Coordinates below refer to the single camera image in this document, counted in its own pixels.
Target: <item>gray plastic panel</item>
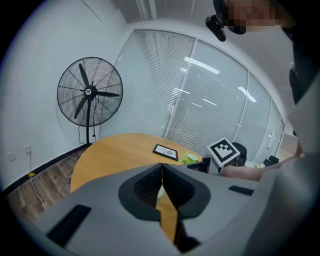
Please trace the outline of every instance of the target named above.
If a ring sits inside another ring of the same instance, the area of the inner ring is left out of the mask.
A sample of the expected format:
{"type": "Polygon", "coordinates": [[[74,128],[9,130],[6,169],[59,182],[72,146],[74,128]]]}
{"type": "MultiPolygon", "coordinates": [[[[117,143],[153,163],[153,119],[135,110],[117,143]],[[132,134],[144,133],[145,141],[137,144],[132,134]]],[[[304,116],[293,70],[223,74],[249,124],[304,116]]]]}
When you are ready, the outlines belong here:
{"type": "Polygon", "coordinates": [[[186,234],[200,243],[206,242],[223,229],[250,199],[250,196],[229,188],[236,185],[254,190],[258,185],[258,182],[252,180],[228,178],[194,171],[185,166],[169,165],[204,183],[210,190],[211,198],[203,212],[196,218],[183,220],[186,234]]]}
{"type": "Polygon", "coordinates": [[[127,179],[155,166],[147,165],[92,180],[49,208],[35,222],[47,234],[75,205],[91,209],[65,249],[83,256],[153,255],[173,256],[180,252],[157,221],[135,218],[118,197],[127,179]]]}
{"type": "Polygon", "coordinates": [[[319,196],[319,157],[317,153],[290,159],[280,169],[266,171],[234,218],[185,255],[273,255],[308,216],[319,196]]]}

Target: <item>white wall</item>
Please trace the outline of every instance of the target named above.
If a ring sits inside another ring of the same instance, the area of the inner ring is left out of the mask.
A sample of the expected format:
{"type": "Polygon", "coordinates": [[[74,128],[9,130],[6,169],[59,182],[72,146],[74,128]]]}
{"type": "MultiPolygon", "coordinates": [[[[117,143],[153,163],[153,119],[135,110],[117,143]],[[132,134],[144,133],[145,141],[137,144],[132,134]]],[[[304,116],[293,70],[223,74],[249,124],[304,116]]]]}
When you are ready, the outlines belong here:
{"type": "Polygon", "coordinates": [[[276,158],[279,158],[279,161],[282,162],[288,158],[291,158],[295,155],[298,146],[298,138],[294,135],[283,134],[281,144],[275,155],[276,158]]]}
{"type": "MultiPolygon", "coordinates": [[[[163,31],[180,33],[180,34],[188,35],[192,37],[197,37],[229,53],[231,56],[233,56],[235,59],[240,61],[243,65],[245,65],[260,80],[260,82],[263,84],[265,89],[271,95],[275,105],[277,106],[283,118],[285,127],[288,125],[291,126],[287,119],[288,113],[286,111],[284,103],[281,99],[278,89],[276,88],[272,80],[266,75],[264,70],[258,65],[257,62],[255,62],[247,53],[245,53],[242,49],[237,47],[235,44],[233,44],[229,40],[225,42],[221,42],[207,28],[201,27],[192,23],[187,23],[185,21],[179,21],[179,20],[173,20],[173,19],[158,19],[158,20],[148,20],[148,21],[138,21],[138,22],[128,23],[125,28],[125,31],[123,32],[119,40],[120,42],[122,42],[122,44],[119,43],[117,51],[119,52],[121,51],[126,41],[128,40],[128,38],[130,37],[130,35],[135,29],[136,30],[140,30],[140,29],[163,30],[163,31]]],[[[100,130],[101,138],[106,136],[105,130],[106,130],[106,125],[103,124],[100,130]]]]}
{"type": "Polygon", "coordinates": [[[85,2],[102,22],[80,0],[46,1],[20,29],[2,62],[2,189],[29,172],[25,145],[31,145],[33,169],[80,146],[78,126],[63,116],[57,104],[60,77],[83,57],[114,63],[120,53],[118,38],[126,26],[109,0],[85,2]],[[8,151],[13,151],[15,161],[8,161],[8,151]]]}

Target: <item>window blind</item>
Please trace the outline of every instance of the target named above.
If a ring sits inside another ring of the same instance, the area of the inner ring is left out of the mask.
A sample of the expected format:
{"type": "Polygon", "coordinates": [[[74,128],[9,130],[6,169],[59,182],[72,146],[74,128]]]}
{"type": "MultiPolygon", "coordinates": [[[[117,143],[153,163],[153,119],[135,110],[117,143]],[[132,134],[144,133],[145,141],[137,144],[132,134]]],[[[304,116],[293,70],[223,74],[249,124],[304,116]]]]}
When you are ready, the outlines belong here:
{"type": "Polygon", "coordinates": [[[194,38],[162,31],[131,35],[115,65],[123,83],[122,103],[102,125],[101,137],[165,135],[194,43],[194,38]]]}
{"type": "Polygon", "coordinates": [[[216,48],[198,41],[167,138],[204,156],[207,146],[235,136],[245,104],[248,71],[216,48]]]}
{"type": "Polygon", "coordinates": [[[248,91],[239,89],[243,94],[246,94],[247,100],[234,142],[246,147],[246,158],[252,162],[265,136],[271,108],[271,97],[251,73],[248,85],[248,91]]]}

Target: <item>ceiling light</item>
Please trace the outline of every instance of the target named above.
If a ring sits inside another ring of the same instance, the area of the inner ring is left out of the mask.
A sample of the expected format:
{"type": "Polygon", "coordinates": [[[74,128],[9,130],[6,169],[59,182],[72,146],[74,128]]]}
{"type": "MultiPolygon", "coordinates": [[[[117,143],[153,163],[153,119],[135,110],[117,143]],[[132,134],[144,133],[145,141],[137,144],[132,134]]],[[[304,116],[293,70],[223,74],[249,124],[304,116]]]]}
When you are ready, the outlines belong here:
{"type": "Polygon", "coordinates": [[[178,91],[181,91],[181,92],[183,92],[183,93],[186,93],[186,94],[190,94],[190,92],[188,92],[188,91],[185,91],[185,90],[181,90],[181,89],[178,89],[178,88],[174,88],[175,90],[178,90],[178,91]]]}
{"type": "Polygon", "coordinates": [[[197,104],[194,104],[194,103],[191,103],[191,104],[196,105],[196,106],[198,106],[198,107],[202,108],[202,106],[199,106],[199,105],[197,105],[197,104]]]}
{"type": "Polygon", "coordinates": [[[195,65],[197,65],[197,66],[199,66],[199,67],[201,67],[201,68],[204,68],[204,69],[206,69],[206,70],[209,70],[209,71],[211,71],[211,72],[213,72],[213,73],[215,73],[215,74],[219,74],[219,73],[220,73],[219,70],[213,68],[212,66],[208,66],[207,64],[204,64],[204,63],[202,63],[202,62],[200,62],[200,61],[197,61],[197,60],[195,60],[195,59],[193,59],[193,58],[184,57],[184,60],[185,60],[186,62],[191,62],[191,63],[193,63],[193,64],[195,64],[195,65]]]}
{"type": "Polygon", "coordinates": [[[243,92],[243,93],[249,98],[250,101],[252,101],[252,102],[257,102],[256,99],[255,99],[254,97],[252,97],[252,96],[250,95],[250,93],[249,93],[245,88],[243,88],[243,87],[241,86],[241,87],[238,87],[238,89],[239,89],[241,92],[243,92]]]}
{"type": "Polygon", "coordinates": [[[209,103],[211,103],[212,105],[217,105],[217,104],[214,104],[214,103],[212,103],[211,101],[209,101],[209,100],[207,100],[207,99],[205,99],[205,98],[203,98],[203,100],[205,101],[205,102],[209,102],[209,103]]]}

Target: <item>office chair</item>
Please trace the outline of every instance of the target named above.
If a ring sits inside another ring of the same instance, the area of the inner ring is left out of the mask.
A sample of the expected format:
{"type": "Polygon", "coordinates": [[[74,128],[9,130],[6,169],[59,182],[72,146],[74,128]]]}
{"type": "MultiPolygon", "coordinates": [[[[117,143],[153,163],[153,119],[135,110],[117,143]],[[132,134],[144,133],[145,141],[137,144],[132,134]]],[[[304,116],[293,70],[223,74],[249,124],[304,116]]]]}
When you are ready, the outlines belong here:
{"type": "Polygon", "coordinates": [[[245,146],[241,145],[237,142],[232,142],[232,144],[235,146],[237,150],[240,152],[240,156],[238,161],[236,162],[238,166],[245,166],[245,163],[247,161],[247,149],[245,146]]]}
{"type": "Polygon", "coordinates": [[[263,164],[268,167],[268,166],[273,166],[275,164],[279,163],[279,158],[274,157],[271,155],[269,159],[264,160],[263,164]]]}

